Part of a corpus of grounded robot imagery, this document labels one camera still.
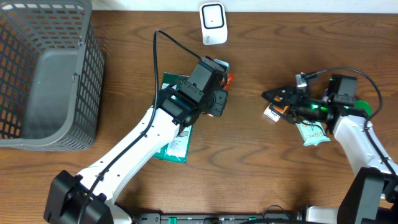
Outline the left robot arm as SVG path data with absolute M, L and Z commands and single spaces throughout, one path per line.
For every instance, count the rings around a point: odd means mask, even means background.
M 116 199 L 126 184 L 162 147 L 203 113 L 221 116 L 228 92 L 196 87 L 158 91 L 138 125 L 101 159 L 77 175 L 61 171 L 50 185 L 44 211 L 48 223 L 132 223 Z

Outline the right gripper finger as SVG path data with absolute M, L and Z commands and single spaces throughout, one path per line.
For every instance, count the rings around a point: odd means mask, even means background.
M 261 96 L 269 101 L 273 102 L 276 101 L 275 97 L 279 97 L 281 101 L 289 101 L 292 96 L 295 95 L 297 87 L 294 85 L 287 85 L 281 88 L 263 91 Z
M 295 118 L 289 113 L 289 106 L 279 108 L 278 106 L 271 104 L 270 109 L 284 121 L 290 124 L 295 124 Z

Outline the orange small box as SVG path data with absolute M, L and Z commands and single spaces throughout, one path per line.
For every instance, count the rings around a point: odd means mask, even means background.
M 279 113 L 284 113 L 288 108 L 288 106 L 284 106 L 284 109 L 280 109 L 278 107 L 275 107 L 273 104 L 269 104 L 268 107 L 264 110 L 263 114 L 274 122 L 278 122 L 280 116 L 276 113 L 276 111 L 278 111 Z

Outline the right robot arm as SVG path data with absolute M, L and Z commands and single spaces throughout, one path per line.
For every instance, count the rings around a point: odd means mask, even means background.
M 343 148 L 355 178 L 338 208 L 309 206 L 302 223 L 397 223 L 397 164 L 378 140 L 353 87 L 334 87 L 327 100 L 298 86 L 262 93 L 270 109 L 292 124 L 326 124 Z

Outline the mint green wipes packet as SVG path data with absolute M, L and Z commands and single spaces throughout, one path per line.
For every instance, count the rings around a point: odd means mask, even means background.
M 301 123 L 296 123 L 296 126 L 303 138 L 304 146 L 317 146 L 322 142 L 331 141 L 319 122 L 302 121 Z

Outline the white green glove package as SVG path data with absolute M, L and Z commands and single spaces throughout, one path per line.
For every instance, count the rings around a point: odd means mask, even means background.
M 166 88 L 179 78 L 186 78 L 184 75 L 164 73 L 161 89 Z M 153 159 L 159 159 L 168 162 L 184 164 L 187 161 L 190 140 L 192 137 L 193 126 L 185 128 L 172 142 L 164 145 L 153 156 Z

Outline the green lid jar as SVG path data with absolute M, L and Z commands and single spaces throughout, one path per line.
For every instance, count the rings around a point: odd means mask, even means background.
M 364 110 L 368 116 L 371 116 L 373 113 L 370 104 L 364 100 L 356 100 L 354 103 L 354 107 L 357 109 Z

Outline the red snack packet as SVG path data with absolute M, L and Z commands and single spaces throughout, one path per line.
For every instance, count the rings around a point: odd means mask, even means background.
M 230 84 L 232 84 L 232 82 L 233 82 L 233 80 L 234 80 L 234 74 L 233 73 L 228 73 L 228 76 L 227 76 L 227 81 L 226 81 L 226 84 L 225 84 L 225 86 L 224 86 L 224 90 L 227 90 L 228 89 L 228 87 L 230 86 Z

